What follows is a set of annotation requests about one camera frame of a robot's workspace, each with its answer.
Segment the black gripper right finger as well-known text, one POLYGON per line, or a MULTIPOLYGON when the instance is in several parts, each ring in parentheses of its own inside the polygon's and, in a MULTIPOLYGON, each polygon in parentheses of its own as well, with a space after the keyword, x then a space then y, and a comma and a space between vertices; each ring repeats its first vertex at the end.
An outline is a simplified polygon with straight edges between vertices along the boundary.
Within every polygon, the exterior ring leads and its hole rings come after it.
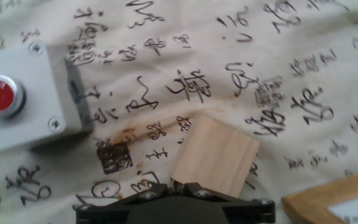
POLYGON ((219 215, 223 223, 275 223, 275 202, 269 198, 242 200, 202 187, 199 183, 176 183, 176 195, 203 202, 207 215, 219 215))

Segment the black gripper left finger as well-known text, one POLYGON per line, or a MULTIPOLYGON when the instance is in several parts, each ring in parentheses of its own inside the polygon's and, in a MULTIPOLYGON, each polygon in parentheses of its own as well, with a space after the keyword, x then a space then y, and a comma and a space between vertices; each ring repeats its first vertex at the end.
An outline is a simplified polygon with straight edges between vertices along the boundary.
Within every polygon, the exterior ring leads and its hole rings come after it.
POLYGON ((174 196, 175 188, 154 184, 150 189, 105 206, 81 205, 75 209, 76 224, 125 224, 138 205, 174 196))

